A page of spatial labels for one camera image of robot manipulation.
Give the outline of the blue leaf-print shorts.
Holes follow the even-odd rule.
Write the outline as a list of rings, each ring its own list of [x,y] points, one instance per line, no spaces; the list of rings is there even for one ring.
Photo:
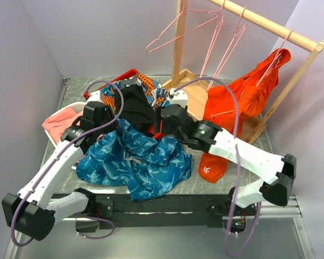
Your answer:
[[[79,179],[102,186],[126,186],[133,201],[161,197],[187,180],[193,158],[175,137],[160,140],[137,131],[125,119],[80,159]]]

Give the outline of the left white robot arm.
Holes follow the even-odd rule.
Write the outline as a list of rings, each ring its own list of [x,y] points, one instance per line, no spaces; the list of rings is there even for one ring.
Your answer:
[[[54,225],[77,213],[83,216],[97,216],[96,195],[84,188],[75,189],[71,194],[52,201],[58,181],[102,134],[117,129],[117,117],[110,106],[100,101],[85,104],[83,114],[68,127],[58,143],[54,154],[41,167],[33,179],[17,194],[8,193],[2,200],[4,217],[11,229],[11,239],[15,232],[21,232],[33,240],[46,238]]]

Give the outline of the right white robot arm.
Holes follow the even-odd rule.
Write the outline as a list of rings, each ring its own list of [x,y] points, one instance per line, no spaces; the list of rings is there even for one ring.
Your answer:
[[[295,156],[266,152],[208,120],[193,120],[187,109],[178,104],[156,109],[154,129],[174,135],[191,149],[238,164],[259,177],[239,187],[235,196],[226,201],[230,214],[238,215],[244,208],[261,201],[282,207],[288,204],[296,178]]]

